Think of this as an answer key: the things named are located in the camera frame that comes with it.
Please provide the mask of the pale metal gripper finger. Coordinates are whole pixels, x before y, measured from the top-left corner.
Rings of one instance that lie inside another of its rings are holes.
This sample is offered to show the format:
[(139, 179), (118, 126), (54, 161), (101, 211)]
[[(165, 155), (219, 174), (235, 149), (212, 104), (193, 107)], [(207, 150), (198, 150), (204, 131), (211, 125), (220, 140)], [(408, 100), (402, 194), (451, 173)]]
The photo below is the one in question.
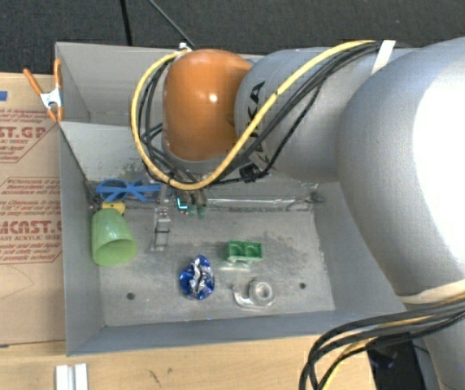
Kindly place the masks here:
[(171, 231), (171, 217), (168, 208), (159, 209), (159, 249), (164, 250), (168, 245)]
[(162, 212), (157, 207), (154, 210), (154, 226), (152, 228), (152, 237), (150, 241), (150, 252), (160, 251), (163, 247), (163, 233), (162, 233)]

